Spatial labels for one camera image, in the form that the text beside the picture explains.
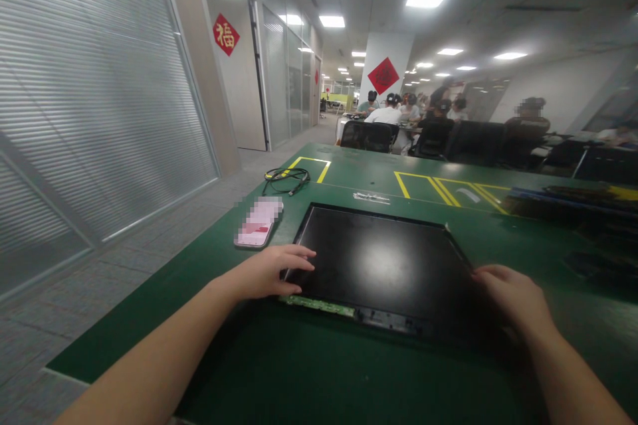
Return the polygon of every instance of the black screen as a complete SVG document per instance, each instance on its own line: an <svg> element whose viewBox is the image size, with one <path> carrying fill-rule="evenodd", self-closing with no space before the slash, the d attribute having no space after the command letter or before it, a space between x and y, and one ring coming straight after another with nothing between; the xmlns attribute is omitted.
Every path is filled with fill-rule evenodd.
<svg viewBox="0 0 638 425"><path fill-rule="evenodd" d="M441 224L311 205L295 242L317 251L315 271L286 275L302 296L420 319L431 324L426 335L455 342L494 332L471 267Z"/></svg>

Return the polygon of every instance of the green table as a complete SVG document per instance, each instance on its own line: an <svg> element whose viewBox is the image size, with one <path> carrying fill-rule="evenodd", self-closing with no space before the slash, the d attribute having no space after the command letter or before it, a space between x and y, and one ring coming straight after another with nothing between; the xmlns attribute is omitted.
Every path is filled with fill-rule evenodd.
<svg viewBox="0 0 638 425"><path fill-rule="evenodd" d="M284 165L293 163L308 169L313 182L284 197L271 244L292 241L311 202L447 223L473 264L507 264L546 289L564 335L638 419L638 305L594 290L564 265L568 252L593 248L574 231L510 216L499 206L513 186L593 183L318 144ZM209 280L251 255L233 246L244 215L242 207L229 211L48 367L95 381ZM513 424L535 422L541 408L510 373L482 357L264 299L233 312L176 415L196 424Z"/></svg>

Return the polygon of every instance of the cable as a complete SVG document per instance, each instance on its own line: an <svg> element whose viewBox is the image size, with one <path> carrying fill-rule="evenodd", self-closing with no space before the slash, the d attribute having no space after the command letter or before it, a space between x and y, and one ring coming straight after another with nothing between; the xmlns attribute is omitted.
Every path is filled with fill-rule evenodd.
<svg viewBox="0 0 638 425"><path fill-rule="evenodd" d="M277 189L274 186L277 181L289 178L296 179L297 181L299 181L299 184L297 184L297 186L295 186L294 188L285 191L282 189ZM268 185L270 185L277 193L286 193L289 196L292 196L297 191L299 191L304 186L304 184L310 182L310 173L303 168L275 168L267 171L266 174L264 174L264 179L266 180L266 184L264 184L264 189L261 191L262 196L266 194Z"/></svg>

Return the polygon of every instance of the forearm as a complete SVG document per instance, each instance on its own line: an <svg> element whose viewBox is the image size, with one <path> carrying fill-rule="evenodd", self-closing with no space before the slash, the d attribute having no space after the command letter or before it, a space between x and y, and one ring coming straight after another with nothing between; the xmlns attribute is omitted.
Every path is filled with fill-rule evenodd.
<svg viewBox="0 0 638 425"><path fill-rule="evenodd" d="M236 304L224 276L213 280L108 369L56 423L165 424Z"/></svg>
<svg viewBox="0 0 638 425"><path fill-rule="evenodd" d="M632 424L558 331L529 337L527 342L553 425Z"/></svg>

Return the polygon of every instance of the black office chair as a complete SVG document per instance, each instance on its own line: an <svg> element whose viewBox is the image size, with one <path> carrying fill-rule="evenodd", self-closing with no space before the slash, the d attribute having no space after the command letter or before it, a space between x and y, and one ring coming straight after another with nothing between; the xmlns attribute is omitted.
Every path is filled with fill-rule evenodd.
<svg viewBox="0 0 638 425"><path fill-rule="evenodd" d="M428 159L442 159L445 146L454 129L455 122L442 118L441 121L431 120L423 124L423 130L414 147L414 156Z"/></svg>
<svg viewBox="0 0 638 425"><path fill-rule="evenodd" d="M591 147L585 152L572 177L638 186L638 151Z"/></svg>
<svg viewBox="0 0 638 425"><path fill-rule="evenodd" d="M532 157L532 150L541 146L545 141L544 132L546 129L544 125L505 125L505 142L500 162L514 169L527 169Z"/></svg>
<svg viewBox="0 0 638 425"><path fill-rule="evenodd" d="M443 156L451 163L492 167L504 139L504 124L459 122L450 133Z"/></svg>
<svg viewBox="0 0 638 425"><path fill-rule="evenodd" d="M387 123L364 123L366 131L365 147L367 151L389 153L394 141L392 128Z"/></svg>
<svg viewBox="0 0 638 425"><path fill-rule="evenodd" d="M341 146L354 149L365 149L366 143L366 123L358 120L350 120L344 125L341 134Z"/></svg>

